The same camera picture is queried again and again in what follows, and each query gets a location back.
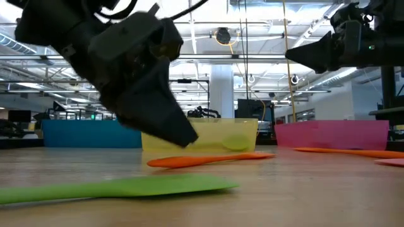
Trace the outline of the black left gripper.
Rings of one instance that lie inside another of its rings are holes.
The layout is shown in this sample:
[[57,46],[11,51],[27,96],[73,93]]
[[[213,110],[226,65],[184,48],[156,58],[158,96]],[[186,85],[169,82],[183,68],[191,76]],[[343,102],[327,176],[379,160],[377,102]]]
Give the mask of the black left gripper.
[[62,55],[103,104],[117,104],[122,123],[185,148],[198,134],[170,90],[170,61],[158,60],[156,47],[152,40],[92,40],[66,44]]

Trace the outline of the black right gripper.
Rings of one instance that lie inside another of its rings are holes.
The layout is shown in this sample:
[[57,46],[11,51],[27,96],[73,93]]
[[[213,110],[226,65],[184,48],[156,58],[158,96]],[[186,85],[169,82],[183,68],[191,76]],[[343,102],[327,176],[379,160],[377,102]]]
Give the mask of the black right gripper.
[[404,66],[404,0],[350,3],[331,17],[334,33],[288,49],[285,58],[322,74],[341,67]]

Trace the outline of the orange silicone spoon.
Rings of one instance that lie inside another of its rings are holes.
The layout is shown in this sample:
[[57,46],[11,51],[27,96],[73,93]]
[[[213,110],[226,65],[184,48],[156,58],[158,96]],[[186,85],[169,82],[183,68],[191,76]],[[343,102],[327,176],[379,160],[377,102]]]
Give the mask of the orange silicone spoon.
[[184,168],[221,161],[258,160],[274,157],[275,154],[269,153],[242,153],[223,156],[173,156],[168,158],[150,160],[147,165],[150,167],[159,168]]

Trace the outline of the yellow translucent plastic bin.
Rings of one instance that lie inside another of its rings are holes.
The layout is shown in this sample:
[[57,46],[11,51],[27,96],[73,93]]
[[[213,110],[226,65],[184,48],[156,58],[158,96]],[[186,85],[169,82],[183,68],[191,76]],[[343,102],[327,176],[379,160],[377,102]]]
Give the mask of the yellow translucent plastic bin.
[[222,146],[222,140],[234,134],[243,134],[249,139],[249,147],[243,151],[253,152],[258,133],[257,119],[242,118],[190,118],[199,138],[185,148],[169,143],[157,137],[141,134],[144,151],[187,151],[199,153],[233,152]]

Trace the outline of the green silicone spatula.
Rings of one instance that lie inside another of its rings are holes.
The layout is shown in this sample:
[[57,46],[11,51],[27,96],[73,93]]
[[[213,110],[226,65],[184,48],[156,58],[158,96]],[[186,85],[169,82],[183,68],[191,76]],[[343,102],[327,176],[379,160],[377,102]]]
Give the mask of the green silicone spatula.
[[99,182],[0,188],[0,204],[100,197],[142,197],[238,187],[224,177],[204,174],[151,175]]

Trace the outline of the blue plastic bin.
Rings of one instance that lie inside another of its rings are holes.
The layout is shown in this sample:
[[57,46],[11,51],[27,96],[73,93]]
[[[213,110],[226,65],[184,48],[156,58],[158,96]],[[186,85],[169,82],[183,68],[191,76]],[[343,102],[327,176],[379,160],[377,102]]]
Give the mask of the blue plastic bin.
[[43,120],[44,145],[52,148],[140,148],[141,132],[116,120]]

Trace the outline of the pink plastic bin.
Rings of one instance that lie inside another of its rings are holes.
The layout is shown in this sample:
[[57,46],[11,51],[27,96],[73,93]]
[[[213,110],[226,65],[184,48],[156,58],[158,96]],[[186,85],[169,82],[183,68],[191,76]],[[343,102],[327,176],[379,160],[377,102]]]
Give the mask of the pink plastic bin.
[[384,150],[387,120],[312,120],[277,124],[277,144],[288,148]]

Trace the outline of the orange silicone spatula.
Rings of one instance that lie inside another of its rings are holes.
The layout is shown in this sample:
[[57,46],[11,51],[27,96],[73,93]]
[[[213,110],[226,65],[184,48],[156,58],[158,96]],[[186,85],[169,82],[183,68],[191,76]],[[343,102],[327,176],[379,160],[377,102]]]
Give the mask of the orange silicone spatula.
[[371,158],[384,158],[384,159],[404,158],[404,153],[397,151],[326,149],[326,148],[295,148],[295,150],[312,153],[354,154],[359,156],[366,156]]

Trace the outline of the pink silicone spatula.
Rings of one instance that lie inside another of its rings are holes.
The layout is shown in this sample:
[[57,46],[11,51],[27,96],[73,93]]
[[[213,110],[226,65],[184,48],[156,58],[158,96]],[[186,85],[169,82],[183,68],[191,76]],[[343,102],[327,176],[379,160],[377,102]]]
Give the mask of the pink silicone spatula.
[[397,166],[404,168],[404,158],[380,159],[375,160],[374,162],[378,165]]

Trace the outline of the white structural column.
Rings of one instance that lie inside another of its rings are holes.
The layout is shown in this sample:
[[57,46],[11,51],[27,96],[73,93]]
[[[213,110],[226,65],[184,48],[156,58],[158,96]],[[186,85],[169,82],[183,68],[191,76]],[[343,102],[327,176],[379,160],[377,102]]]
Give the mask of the white structural column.
[[230,64],[211,66],[210,108],[222,118],[234,118],[234,73]]

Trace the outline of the black monitor stand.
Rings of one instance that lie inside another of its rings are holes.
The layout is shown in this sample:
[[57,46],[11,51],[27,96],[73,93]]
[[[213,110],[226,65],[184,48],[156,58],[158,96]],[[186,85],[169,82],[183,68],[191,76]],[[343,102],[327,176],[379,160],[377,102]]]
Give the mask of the black monitor stand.
[[396,96],[395,69],[392,66],[381,67],[381,84],[384,108],[392,108]]

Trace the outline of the black background monitor box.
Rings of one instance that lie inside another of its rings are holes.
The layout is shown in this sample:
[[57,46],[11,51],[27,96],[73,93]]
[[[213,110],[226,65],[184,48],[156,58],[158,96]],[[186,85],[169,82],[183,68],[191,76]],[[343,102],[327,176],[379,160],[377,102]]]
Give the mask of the black background monitor box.
[[274,104],[272,102],[262,102],[261,100],[252,99],[238,99],[235,117],[271,121],[273,119],[273,108]]

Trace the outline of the grey desk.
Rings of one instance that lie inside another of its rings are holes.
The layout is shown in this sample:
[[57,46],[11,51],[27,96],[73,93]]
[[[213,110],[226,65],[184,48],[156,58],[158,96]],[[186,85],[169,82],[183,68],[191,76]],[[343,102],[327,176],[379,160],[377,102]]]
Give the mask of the grey desk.
[[375,110],[369,115],[375,116],[376,120],[387,120],[390,126],[404,125],[404,107]]

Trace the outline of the dark background monitor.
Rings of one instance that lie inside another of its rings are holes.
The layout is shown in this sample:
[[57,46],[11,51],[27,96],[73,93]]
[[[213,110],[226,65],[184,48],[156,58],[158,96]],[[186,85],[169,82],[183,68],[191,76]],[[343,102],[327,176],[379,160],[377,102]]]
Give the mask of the dark background monitor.
[[29,123],[32,120],[32,112],[30,110],[9,110],[8,120],[16,123]]

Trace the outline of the black background equipment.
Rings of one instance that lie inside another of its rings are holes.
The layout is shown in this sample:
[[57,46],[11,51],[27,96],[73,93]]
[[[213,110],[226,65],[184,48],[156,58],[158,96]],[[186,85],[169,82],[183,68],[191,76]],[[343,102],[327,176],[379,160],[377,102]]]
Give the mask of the black background equipment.
[[40,129],[34,122],[11,122],[0,119],[0,139],[42,139]]

